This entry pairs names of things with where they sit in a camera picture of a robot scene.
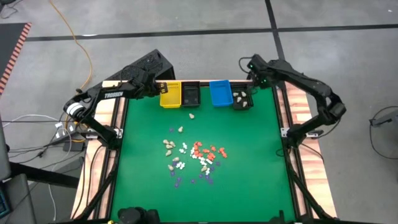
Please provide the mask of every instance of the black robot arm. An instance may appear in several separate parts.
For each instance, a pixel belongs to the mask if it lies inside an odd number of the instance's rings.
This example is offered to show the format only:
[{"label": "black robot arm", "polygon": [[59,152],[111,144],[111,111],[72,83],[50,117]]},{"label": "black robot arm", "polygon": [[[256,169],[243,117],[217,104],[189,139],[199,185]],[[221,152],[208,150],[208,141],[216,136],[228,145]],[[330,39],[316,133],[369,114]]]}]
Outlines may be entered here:
[{"label": "black robot arm", "polygon": [[116,149],[121,145],[117,132],[108,125],[102,125],[94,119],[95,108],[101,100],[125,97],[128,99],[141,99],[145,96],[153,97],[167,92],[165,83],[156,83],[155,74],[137,73],[132,79],[118,86],[90,88],[84,93],[75,95],[69,100],[63,110],[79,124],[85,124],[94,129],[98,140],[108,149]]},{"label": "black robot arm", "polygon": [[303,124],[293,124],[287,131],[289,146],[297,147],[308,132],[321,125],[335,124],[346,112],[345,105],[340,97],[333,93],[330,86],[294,70],[285,60],[266,62],[255,54],[248,63],[248,68],[251,70],[249,76],[254,86],[269,88],[280,81],[286,81],[312,95],[317,101],[318,115]]}]

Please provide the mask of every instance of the gray floor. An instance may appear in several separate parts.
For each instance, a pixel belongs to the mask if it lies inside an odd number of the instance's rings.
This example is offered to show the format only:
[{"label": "gray floor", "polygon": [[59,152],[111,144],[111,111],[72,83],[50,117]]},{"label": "gray floor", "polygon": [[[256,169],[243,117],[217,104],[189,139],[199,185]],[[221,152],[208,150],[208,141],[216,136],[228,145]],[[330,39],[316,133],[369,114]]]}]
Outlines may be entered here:
[{"label": "gray floor", "polygon": [[[395,1],[271,2],[278,27],[398,23]],[[55,3],[79,35],[271,26],[263,0]],[[47,0],[25,0],[17,8],[18,14],[0,22],[32,22],[29,37],[69,35]],[[338,216],[344,220],[396,223],[398,164],[372,151],[368,119],[385,106],[398,105],[398,30],[290,32],[280,33],[280,39],[285,57],[294,68],[328,83],[348,109],[336,131],[320,141]],[[91,85],[153,49],[159,49],[168,58],[177,78],[182,79],[245,78],[238,68],[238,58],[253,53],[267,60],[277,58],[271,33],[80,42],[93,60]],[[28,113],[58,118],[63,104],[87,74],[88,62],[73,41],[26,42],[1,99],[2,118]],[[312,101],[311,109],[316,113]],[[52,124],[13,124],[5,132],[7,142],[17,148],[45,144],[54,130]],[[396,127],[387,125],[374,132],[375,145],[385,155],[398,157],[394,150],[398,144],[393,135],[396,131]],[[42,167],[64,154],[60,149],[52,149],[29,165]],[[25,154],[15,161],[32,156]]]}]

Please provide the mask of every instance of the green tabletop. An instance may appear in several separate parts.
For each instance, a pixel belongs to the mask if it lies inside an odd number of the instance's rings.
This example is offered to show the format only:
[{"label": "green tabletop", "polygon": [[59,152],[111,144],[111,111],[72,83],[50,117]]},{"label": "green tabletop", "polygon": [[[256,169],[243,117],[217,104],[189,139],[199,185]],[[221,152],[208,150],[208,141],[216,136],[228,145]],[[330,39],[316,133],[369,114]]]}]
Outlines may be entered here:
[{"label": "green tabletop", "polygon": [[[293,220],[284,158],[275,154],[282,143],[272,90],[252,97],[254,107],[246,111],[214,108],[209,88],[201,88],[198,108],[164,109],[159,97],[130,100],[111,218],[118,220],[120,208],[139,206],[158,209],[162,222],[263,222],[279,210]],[[181,126],[183,133],[177,131]],[[177,145],[169,157],[164,139]],[[220,166],[212,165],[212,183],[200,178],[200,161],[190,157],[195,141],[203,143],[201,149],[224,147],[228,154],[215,152]],[[186,154],[178,151],[183,142]],[[174,157],[185,167],[171,176],[167,165]]]}]

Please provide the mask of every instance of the metal stand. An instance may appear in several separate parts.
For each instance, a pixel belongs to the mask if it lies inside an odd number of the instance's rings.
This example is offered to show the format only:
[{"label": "metal stand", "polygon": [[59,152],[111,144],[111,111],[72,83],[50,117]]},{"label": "metal stand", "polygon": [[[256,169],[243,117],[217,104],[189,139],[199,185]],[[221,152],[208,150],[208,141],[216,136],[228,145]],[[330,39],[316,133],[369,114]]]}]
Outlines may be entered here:
[{"label": "metal stand", "polygon": [[25,174],[28,180],[77,189],[79,178],[10,162],[11,177]]}]

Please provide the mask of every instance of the black container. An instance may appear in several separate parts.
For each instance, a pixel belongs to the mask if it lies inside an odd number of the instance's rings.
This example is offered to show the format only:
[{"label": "black container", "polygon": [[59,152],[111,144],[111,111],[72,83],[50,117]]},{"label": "black container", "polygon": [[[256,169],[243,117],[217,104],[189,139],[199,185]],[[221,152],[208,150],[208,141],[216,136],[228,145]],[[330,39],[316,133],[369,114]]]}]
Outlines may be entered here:
[{"label": "black container", "polygon": [[[254,106],[253,98],[251,96],[252,86],[245,84],[245,83],[231,83],[231,90],[232,90],[232,94],[239,93],[238,96],[233,97],[234,103],[232,104],[232,107],[235,110],[248,110]],[[246,96],[243,97],[241,92],[245,92]],[[242,98],[242,100],[238,103],[237,99],[239,96]],[[247,101],[247,103],[248,103],[248,105],[245,107],[243,107],[244,101]]]},{"label": "black container", "polygon": [[182,82],[182,106],[200,105],[200,82]]}]

